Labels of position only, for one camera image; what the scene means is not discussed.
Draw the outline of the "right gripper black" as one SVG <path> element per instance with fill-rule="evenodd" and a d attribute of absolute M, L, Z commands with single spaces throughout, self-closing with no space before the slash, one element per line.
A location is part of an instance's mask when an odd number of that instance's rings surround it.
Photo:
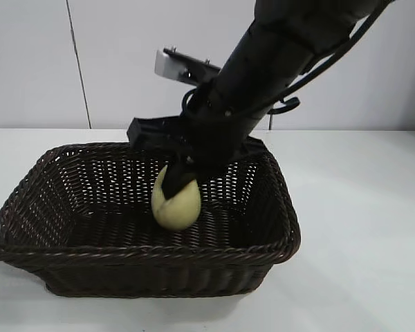
<path fill-rule="evenodd" d="M 232 161 L 263 149 L 250 137 L 263 117 L 244 113 L 199 117 L 190 111 L 179 116 L 134 118 L 127 130 L 134 150 L 169 154 L 164 197 L 172 199 L 196 178 L 209 178 Z"/>

